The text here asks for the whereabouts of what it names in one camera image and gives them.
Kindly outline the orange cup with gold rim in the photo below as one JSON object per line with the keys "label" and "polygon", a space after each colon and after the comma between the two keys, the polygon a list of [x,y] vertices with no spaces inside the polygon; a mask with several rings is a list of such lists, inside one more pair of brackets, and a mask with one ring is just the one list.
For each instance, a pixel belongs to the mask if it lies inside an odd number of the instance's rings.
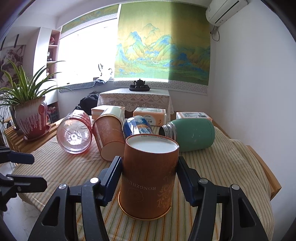
{"label": "orange cup with gold rim", "polygon": [[179,145],[154,134],[126,139],[118,202],[128,216],[155,220],[171,208]]}

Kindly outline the striped yellow tablecloth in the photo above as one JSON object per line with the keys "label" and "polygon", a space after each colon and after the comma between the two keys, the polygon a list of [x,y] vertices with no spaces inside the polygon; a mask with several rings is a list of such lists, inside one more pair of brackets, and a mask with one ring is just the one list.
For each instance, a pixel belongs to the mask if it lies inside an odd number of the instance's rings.
{"label": "striped yellow tablecloth", "polygon": [[[47,182],[45,192],[20,195],[23,201],[38,210],[44,208],[59,184],[81,185],[110,165],[100,157],[96,142],[92,142],[86,152],[73,155],[62,150],[56,138],[52,138],[35,150],[33,156],[34,164],[19,164],[14,174],[44,177]],[[262,166],[247,146],[217,130],[210,148],[184,152],[183,157],[189,167],[216,185],[238,184],[256,211],[267,237],[272,239],[271,190]],[[185,200],[179,182],[175,182],[171,209],[160,219],[133,219],[123,213],[116,198],[102,208],[102,216],[110,240],[187,240],[196,211]]]}

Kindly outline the orange paper tube canister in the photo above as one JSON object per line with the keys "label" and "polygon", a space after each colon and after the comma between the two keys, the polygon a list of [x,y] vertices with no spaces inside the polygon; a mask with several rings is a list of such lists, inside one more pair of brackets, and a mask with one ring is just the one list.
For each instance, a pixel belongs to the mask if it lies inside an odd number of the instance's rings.
{"label": "orange paper tube canister", "polygon": [[124,111],[117,107],[108,107],[93,123],[92,132],[100,156],[112,161],[115,156],[123,157],[125,137],[123,135]]}

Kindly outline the clear pink plastic bottle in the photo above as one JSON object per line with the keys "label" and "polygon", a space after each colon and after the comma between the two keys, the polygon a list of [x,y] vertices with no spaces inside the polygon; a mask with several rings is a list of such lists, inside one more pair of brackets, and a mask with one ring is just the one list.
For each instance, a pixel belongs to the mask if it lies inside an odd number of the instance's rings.
{"label": "clear pink plastic bottle", "polygon": [[81,154],[92,142],[92,128],[89,115],[75,109],[69,113],[57,128],[57,141],[60,147],[70,154]]}

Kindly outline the blue orange soda bottle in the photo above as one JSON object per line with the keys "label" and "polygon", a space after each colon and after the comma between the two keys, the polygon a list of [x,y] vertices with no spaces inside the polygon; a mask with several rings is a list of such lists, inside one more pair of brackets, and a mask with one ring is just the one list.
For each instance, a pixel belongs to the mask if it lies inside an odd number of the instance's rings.
{"label": "blue orange soda bottle", "polygon": [[147,120],[140,116],[136,115],[131,118],[127,118],[123,124],[123,134],[125,138],[128,138],[132,135],[138,134],[148,134],[153,133],[152,128],[147,122]]}

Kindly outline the potted spider plant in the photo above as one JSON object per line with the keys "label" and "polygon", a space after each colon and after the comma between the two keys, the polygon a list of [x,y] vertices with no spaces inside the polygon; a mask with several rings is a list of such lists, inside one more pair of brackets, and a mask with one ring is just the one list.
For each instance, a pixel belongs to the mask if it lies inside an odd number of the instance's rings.
{"label": "potted spider plant", "polygon": [[55,90],[69,90],[67,87],[53,87],[41,90],[41,86],[51,81],[48,77],[38,80],[46,70],[41,67],[32,77],[28,77],[22,67],[12,64],[17,77],[18,84],[12,81],[10,74],[3,70],[11,87],[1,88],[1,106],[12,106],[15,110],[15,121],[19,129],[28,140],[39,138],[47,133],[48,107],[45,95]]}

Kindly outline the orange white box right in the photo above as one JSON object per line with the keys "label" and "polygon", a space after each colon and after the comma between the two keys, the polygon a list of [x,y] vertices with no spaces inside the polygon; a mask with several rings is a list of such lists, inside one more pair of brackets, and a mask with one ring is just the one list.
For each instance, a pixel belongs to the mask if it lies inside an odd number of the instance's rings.
{"label": "orange white box right", "polygon": [[182,118],[197,118],[197,119],[207,119],[212,122],[212,118],[203,112],[176,112],[176,119]]}

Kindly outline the orange white box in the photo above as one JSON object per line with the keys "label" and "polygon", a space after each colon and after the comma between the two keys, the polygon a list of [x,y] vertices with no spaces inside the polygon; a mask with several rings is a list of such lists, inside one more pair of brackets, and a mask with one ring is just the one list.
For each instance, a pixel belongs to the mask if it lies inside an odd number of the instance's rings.
{"label": "orange white box", "polygon": [[176,112],[176,119],[182,118],[197,118],[197,119],[207,119],[212,122],[212,118],[203,112]]}
{"label": "orange white box", "polygon": [[163,126],[167,123],[167,112],[161,108],[141,108],[133,111],[133,116],[140,115],[146,119],[151,126]]}

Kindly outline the white tissue box left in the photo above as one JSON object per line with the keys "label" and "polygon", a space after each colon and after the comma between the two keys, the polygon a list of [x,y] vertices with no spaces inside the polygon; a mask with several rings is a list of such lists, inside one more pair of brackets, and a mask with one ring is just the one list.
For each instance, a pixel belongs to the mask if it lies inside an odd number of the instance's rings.
{"label": "white tissue box left", "polygon": [[91,109],[92,119],[97,119],[106,109],[114,107],[113,105],[99,105]]}

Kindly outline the orange white box middle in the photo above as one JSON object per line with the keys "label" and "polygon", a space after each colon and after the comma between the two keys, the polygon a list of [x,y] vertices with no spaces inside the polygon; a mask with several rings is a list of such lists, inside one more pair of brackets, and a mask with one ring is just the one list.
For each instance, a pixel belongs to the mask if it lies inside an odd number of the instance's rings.
{"label": "orange white box middle", "polygon": [[163,126],[167,123],[167,112],[161,108],[141,108],[133,111],[133,116],[140,115],[146,119],[151,126]]}

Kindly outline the lace covered side table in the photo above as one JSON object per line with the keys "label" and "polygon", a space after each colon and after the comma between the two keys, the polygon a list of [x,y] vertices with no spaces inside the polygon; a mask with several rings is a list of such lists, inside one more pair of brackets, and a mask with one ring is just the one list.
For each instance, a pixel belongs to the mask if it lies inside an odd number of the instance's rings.
{"label": "lace covered side table", "polygon": [[138,107],[165,109],[170,118],[174,113],[168,90],[151,89],[147,92],[134,92],[128,88],[119,88],[101,92],[97,105],[124,106],[126,111],[133,112]]}

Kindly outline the green landscape roller blind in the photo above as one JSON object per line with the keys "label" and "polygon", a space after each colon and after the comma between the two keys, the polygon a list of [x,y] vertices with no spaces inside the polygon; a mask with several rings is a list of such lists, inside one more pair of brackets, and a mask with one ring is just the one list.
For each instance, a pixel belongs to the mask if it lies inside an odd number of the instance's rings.
{"label": "green landscape roller blind", "polygon": [[120,6],[115,80],[206,95],[210,77],[206,8],[173,1]]}

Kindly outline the white air conditioner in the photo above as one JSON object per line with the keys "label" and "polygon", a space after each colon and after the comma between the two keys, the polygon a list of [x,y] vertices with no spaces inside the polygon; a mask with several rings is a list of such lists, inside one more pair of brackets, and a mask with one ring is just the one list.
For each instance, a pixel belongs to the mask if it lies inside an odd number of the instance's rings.
{"label": "white air conditioner", "polygon": [[219,27],[247,5],[246,0],[212,0],[206,10],[206,19]]}

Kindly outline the floral wall picture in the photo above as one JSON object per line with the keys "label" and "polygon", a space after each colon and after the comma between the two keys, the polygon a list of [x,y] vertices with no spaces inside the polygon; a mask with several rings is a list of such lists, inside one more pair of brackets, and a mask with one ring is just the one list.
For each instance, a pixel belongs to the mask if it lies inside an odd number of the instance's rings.
{"label": "floral wall picture", "polygon": [[17,68],[23,64],[23,56],[25,53],[25,45],[16,45],[14,48],[6,47],[1,51],[1,88],[2,87],[11,87],[11,84],[7,78],[7,76],[3,73],[3,70],[8,72],[12,78],[12,81],[18,84],[17,74],[10,63],[12,61]]}

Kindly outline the white pink wall shelf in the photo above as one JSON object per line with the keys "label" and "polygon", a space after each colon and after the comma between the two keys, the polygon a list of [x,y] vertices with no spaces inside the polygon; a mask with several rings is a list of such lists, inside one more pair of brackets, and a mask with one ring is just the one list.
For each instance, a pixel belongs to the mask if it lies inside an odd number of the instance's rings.
{"label": "white pink wall shelf", "polygon": [[38,80],[42,80],[51,75],[51,81],[43,84],[41,90],[47,89],[50,86],[56,87],[56,64],[58,44],[60,39],[60,31],[41,27],[38,30],[36,47],[34,50],[33,73],[41,67],[46,67],[46,70]]}

